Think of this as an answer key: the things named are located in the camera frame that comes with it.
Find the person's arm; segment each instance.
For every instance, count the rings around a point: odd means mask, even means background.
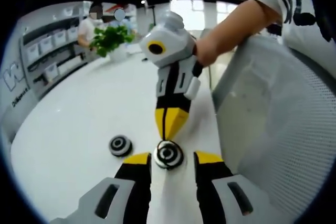
[[[247,0],[218,24],[207,38],[213,41],[216,52],[220,55],[231,51],[245,38],[258,33],[279,19],[280,15],[264,3]]]
[[[234,49],[245,38],[258,33],[273,22],[281,20],[278,0],[247,0],[207,36],[196,42],[196,55],[204,66]]]
[[[78,27],[78,44],[82,47],[89,48],[90,47],[90,42],[86,40],[86,34],[88,32],[88,28],[85,24],[85,22],[81,22]]]

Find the circular marker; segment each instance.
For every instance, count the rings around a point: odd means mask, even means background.
[[[154,150],[154,159],[160,168],[172,170],[183,163],[184,155],[178,144],[161,141]]]
[[[113,156],[125,157],[132,151],[132,142],[124,135],[118,135],[111,139],[109,150]]]
[[[114,12],[114,17],[117,21],[122,21],[126,17],[126,13],[123,9],[116,9]]]

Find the gray plastic part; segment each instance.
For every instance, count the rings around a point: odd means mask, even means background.
[[[193,79],[193,68],[197,62],[197,58],[191,55],[189,58],[179,61],[178,79],[174,93],[185,94],[189,88],[191,80]]]
[[[67,218],[57,218],[50,224],[122,224],[126,205],[135,182],[131,180],[105,178],[79,199],[78,209]],[[95,214],[98,203],[111,186],[118,188],[106,218]]]
[[[173,62],[188,58],[190,55],[192,55],[195,46],[195,40],[189,34],[189,32],[183,28],[183,19],[178,14],[174,12],[164,13],[164,15],[161,17],[160,24],[175,34],[187,36],[187,40],[185,47],[181,51],[178,51],[169,57],[164,57],[162,60],[156,61],[154,63],[156,66],[162,68]]]
[[[193,68],[196,62],[197,62],[197,58],[194,55],[191,55],[190,57],[179,61],[178,63],[179,65],[178,75],[179,76],[177,78],[177,83],[174,89],[174,93],[185,94],[187,92],[190,86],[190,83],[194,77]],[[157,71],[159,78],[156,84],[156,97],[162,97],[165,95],[165,89],[166,89],[170,69],[171,69],[170,66],[166,66],[164,68],[159,68],[159,70]]]
[[[158,69],[157,71],[158,82],[156,83],[156,97],[162,97],[165,95],[169,72],[170,72],[170,66]]]
[[[228,186],[230,182],[236,182],[247,196],[253,208],[250,214],[245,216],[242,214],[238,202]],[[226,223],[287,224],[294,221],[270,203],[266,192],[260,190],[242,175],[215,179],[212,183],[222,202]]]

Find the yellow circle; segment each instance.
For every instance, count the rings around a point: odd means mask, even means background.
[[[154,55],[161,55],[166,52],[166,47],[161,41],[150,41],[147,44],[149,52]]]

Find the robotic arm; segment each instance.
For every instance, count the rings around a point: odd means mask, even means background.
[[[198,77],[203,66],[193,55],[195,39],[184,29],[182,17],[174,12],[163,15],[140,47],[159,68],[155,119],[162,142],[154,158],[162,168],[175,168],[182,163],[183,153],[173,139],[188,119],[191,101],[201,85]],[[179,160],[169,160],[177,153]]]

